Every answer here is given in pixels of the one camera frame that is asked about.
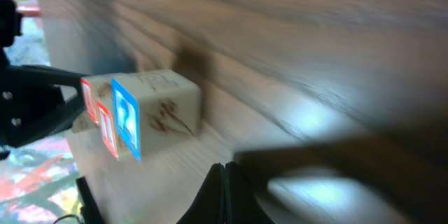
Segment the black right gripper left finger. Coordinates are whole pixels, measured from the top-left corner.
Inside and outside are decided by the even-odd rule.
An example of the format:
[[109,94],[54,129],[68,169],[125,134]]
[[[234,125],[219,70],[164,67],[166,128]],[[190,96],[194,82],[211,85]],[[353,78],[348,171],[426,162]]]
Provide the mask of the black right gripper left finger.
[[213,164],[178,224],[224,224],[224,166]]

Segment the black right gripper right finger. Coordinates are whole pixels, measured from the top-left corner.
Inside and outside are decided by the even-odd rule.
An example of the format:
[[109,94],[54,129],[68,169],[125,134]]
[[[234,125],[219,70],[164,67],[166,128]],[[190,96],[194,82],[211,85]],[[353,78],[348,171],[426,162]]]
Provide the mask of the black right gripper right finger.
[[257,202],[236,162],[225,165],[225,214],[229,224],[274,224]]

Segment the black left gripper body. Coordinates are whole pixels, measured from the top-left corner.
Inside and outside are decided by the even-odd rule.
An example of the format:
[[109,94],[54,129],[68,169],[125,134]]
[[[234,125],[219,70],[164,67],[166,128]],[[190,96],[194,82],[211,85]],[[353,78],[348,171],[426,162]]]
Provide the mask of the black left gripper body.
[[85,108],[83,74],[10,63],[5,48],[22,35],[22,18],[14,0],[1,0],[1,145],[15,148],[70,128]]

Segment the red letter A block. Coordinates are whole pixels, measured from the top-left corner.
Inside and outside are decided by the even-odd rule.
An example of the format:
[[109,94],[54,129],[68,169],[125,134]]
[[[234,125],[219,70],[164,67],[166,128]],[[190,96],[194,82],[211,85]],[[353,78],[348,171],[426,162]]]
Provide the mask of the red letter A block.
[[98,127],[98,101],[111,99],[111,80],[122,73],[85,76],[80,80],[85,110],[74,120],[71,132],[77,134]]

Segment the red letter I block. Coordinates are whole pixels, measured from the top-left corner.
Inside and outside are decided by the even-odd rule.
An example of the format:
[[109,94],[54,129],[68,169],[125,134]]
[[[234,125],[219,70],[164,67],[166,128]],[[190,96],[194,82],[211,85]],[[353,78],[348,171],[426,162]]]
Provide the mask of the red letter I block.
[[118,134],[114,120],[112,99],[98,99],[97,108],[99,126],[104,145],[117,161],[122,161],[131,155],[129,148]]

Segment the blue number 2 block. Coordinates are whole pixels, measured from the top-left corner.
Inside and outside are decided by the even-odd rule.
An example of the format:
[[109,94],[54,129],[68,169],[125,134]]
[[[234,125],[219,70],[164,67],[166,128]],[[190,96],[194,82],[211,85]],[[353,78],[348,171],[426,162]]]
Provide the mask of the blue number 2 block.
[[198,134],[202,91],[171,69],[114,76],[111,91],[115,127],[138,162]]

